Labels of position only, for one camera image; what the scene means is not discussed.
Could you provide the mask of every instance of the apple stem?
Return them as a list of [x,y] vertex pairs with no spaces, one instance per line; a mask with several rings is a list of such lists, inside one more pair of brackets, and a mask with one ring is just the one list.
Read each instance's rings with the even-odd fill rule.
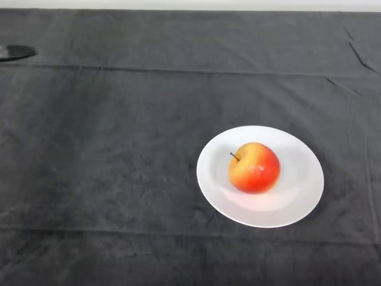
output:
[[230,155],[232,155],[235,159],[237,159],[237,161],[239,161],[239,159],[237,158],[237,156],[235,156],[232,152],[230,152]]

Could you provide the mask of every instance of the black cloth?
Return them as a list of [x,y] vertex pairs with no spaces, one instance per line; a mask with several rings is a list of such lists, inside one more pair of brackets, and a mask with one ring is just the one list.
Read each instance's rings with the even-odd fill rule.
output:
[[[379,285],[381,14],[0,10],[0,284]],[[236,126],[289,132],[323,196],[283,228],[203,197]]]

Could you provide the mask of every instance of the plate rim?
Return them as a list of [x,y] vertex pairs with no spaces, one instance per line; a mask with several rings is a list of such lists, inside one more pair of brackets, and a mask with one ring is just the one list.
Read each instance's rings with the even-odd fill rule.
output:
[[[225,132],[228,132],[228,131],[231,131],[231,130],[234,130],[234,129],[240,129],[240,128],[267,128],[267,129],[273,129],[273,130],[276,130],[276,131],[280,131],[280,132],[283,132],[289,136],[292,136],[294,137],[295,139],[297,139],[298,141],[300,141],[303,145],[305,145],[308,150],[314,155],[314,157],[316,158],[317,162],[318,162],[318,166],[321,170],[321,178],[322,178],[322,189],[321,189],[321,192],[320,192],[320,196],[318,198],[318,200],[316,201],[316,204],[313,205],[313,207],[308,210],[305,215],[297,218],[297,219],[294,219],[294,220],[291,220],[289,221],[288,223],[280,223],[278,225],[255,225],[253,223],[246,223],[246,222],[243,222],[239,219],[235,219],[235,218],[232,218],[230,215],[224,213],[223,211],[221,211],[219,208],[217,208],[213,202],[208,198],[208,195],[206,194],[206,192],[202,189],[202,186],[200,184],[200,179],[199,179],[199,162],[200,162],[200,158],[202,157],[206,147],[208,146],[208,144],[214,140],[216,137],[220,136],[221,134],[225,133]],[[223,216],[225,217],[228,217],[229,219],[237,222],[237,223],[241,223],[243,225],[247,225],[247,226],[251,226],[251,227],[255,227],[255,228],[281,228],[283,226],[288,226],[288,225],[292,225],[300,220],[302,220],[303,218],[307,217],[316,207],[317,205],[319,204],[320,200],[321,200],[321,197],[323,196],[323,191],[324,191],[324,172],[323,172],[323,168],[320,164],[320,161],[319,159],[317,158],[317,156],[315,155],[315,153],[311,150],[311,148],[306,144],[304,143],[303,141],[301,141],[299,138],[295,137],[294,135],[286,132],[286,131],[283,131],[283,130],[280,130],[278,128],[274,128],[274,127],[269,127],[269,126],[263,126],[263,125],[243,125],[243,126],[237,126],[237,127],[233,127],[233,128],[230,128],[230,129],[227,129],[225,131],[222,131],[220,133],[218,133],[216,136],[214,136],[212,139],[210,139],[206,144],[205,146],[203,147],[202,151],[200,152],[200,155],[198,156],[198,159],[197,159],[197,165],[196,165],[196,177],[197,177],[197,183],[198,183],[198,186],[199,186],[199,189],[201,190],[202,194],[204,195],[204,197],[207,199],[207,201],[214,207],[215,210],[217,210],[219,213],[221,213]]]

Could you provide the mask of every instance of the black knife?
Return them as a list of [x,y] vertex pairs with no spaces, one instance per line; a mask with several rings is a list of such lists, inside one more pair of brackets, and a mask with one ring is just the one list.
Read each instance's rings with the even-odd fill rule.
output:
[[30,46],[0,45],[0,61],[14,61],[36,55],[35,49]]

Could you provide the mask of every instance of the white plate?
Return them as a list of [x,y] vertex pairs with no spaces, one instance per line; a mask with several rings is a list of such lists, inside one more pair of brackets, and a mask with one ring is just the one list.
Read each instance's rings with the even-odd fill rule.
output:
[[[271,148],[280,161],[277,184],[263,194],[246,194],[229,182],[230,152],[249,142]],[[308,215],[323,193],[324,176],[315,154],[298,138],[275,128],[242,126],[214,137],[197,162],[205,198],[223,215],[244,225],[276,228]]]

